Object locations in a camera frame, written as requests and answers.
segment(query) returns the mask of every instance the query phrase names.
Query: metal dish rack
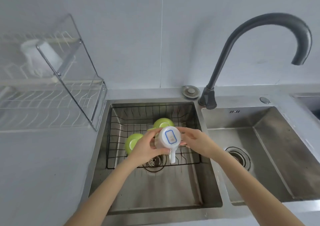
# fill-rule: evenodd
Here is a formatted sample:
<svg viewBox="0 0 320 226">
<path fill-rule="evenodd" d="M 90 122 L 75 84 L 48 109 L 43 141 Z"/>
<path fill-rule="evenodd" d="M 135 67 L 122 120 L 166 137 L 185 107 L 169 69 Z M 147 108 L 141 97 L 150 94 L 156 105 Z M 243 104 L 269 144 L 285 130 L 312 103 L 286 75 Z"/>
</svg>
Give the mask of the metal dish rack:
<svg viewBox="0 0 320 226">
<path fill-rule="evenodd" d="M 110 128 L 107 138 L 106 169 L 114 169 L 126 157 L 125 142 L 134 133 L 145 134 L 159 118 L 169 118 L 176 127 L 197 128 L 196 111 L 191 104 L 160 104 L 150 106 L 111 108 Z M 151 159 L 139 168 L 157 172 L 166 166 L 201 163 L 201 156 L 186 146 L 176 151 L 176 162 L 170 164 L 168 156 Z"/>
<path fill-rule="evenodd" d="M 38 40 L 35 48 L 51 75 L 30 72 L 20 50 L 28 40 Z M 44 42 L 62 60 L 56 69 L 42 49 Z M 0 132 L 88 125 L 97 131 L 106 92 L 70 14 L 48 33 L 0 36 Z"/>
</svg>

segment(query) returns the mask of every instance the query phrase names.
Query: faucet spout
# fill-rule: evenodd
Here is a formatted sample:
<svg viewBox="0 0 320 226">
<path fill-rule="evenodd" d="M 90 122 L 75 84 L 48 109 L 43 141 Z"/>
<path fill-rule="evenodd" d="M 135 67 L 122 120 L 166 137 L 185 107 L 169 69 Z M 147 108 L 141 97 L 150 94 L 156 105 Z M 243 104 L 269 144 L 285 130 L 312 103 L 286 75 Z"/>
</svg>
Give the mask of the faucet spout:
<svg viewBox="0 0 320 226">
<path fill-rule="evenodd" d="M 208 109 L 214 109 L 217 106 L 214 97 L 214 85 L 234 43 L 245 32 L 263 25 L 279 25 L 289 29 L 295 35 L 298 43 L 296 54 L 291 63 L 294 65 L 303 65 L 312 45 L 311 31 L 304 21 L 288 13 L 268 13 L 251 18 L 235 29 L 227 39 L 210 81 L 198 101 L 200 105 L 206 106 Z"/>
</svg>

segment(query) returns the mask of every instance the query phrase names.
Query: sink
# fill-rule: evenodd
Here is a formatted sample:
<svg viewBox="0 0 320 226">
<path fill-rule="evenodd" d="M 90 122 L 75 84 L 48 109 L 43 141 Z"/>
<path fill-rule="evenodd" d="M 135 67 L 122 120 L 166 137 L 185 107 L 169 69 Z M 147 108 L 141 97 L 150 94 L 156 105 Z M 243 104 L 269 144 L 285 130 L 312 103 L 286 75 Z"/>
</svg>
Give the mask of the sink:
<svg viewBox="0 0 320 226">
<path fill-rule="evenodd" d="M 276 107 L 202 109 L 202 114 L 210 137 L 278 200 L 320 198 L 320 164 Z M 223 178 L 231 203 L 244 205 L 224 173 Z"/>
<path fill-rule="evenodd" d="M 320 95 L 318 96 L 300 96 L 297 97 L 311 112 L 320 120 Z"/>
<path fill-rule="evenodd" d="M 169 118 L 175 126 L 201 129 L 193 102 L 110 105 L 90 194 L 126 158 L 126 138 L 133 133 L 144 134 L 159 118 Z M 180 147 L 173 165 L 165 155 L 135 169 L 108 215 L 221 206 L 210 159 Z"/>
</svg>

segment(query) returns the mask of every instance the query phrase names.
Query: sticker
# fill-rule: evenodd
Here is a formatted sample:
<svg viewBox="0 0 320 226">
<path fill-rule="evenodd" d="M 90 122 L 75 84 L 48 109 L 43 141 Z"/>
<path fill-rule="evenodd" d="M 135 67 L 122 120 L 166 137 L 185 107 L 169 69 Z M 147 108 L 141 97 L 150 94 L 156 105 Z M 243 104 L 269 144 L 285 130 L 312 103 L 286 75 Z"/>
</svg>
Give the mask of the sticker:
<svg viewBox="0 0 320 226">
<path fill-rule="evenodd" d="M 177 142 L 177 139 L 176 139 L 176 137 L 174 135 L 174 131 L 173 130 L 168 130 L 164 134 L 165 134 L 165 136 L 166 136 L 166 138 L 167 138 L 167 140 L 168 140 L 168 142 L 170 144 L 174 144 L 174 143 Z"/>
</svg>

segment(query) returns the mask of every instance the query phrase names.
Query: drain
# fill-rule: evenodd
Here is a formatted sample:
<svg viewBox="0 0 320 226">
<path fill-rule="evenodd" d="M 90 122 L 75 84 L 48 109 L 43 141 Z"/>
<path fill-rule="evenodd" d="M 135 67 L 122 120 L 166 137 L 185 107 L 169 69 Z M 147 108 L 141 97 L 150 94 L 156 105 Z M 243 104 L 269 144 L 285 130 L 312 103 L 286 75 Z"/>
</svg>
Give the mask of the drain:
<svg viewBox="0 0 320 226">
<path fill-rule="evenodd" d="M 249 156 L 238 147 L 228 147 L 226 151 L 232 155 L 246 170 L 250 169 L 251 162 Z"/>
<path fill-rule="evenodd" d="M 167 156 L 159 155 L 150 159 L 143 167 L 149 172 L 158 172 L 167 164 Z"/>
</svg>

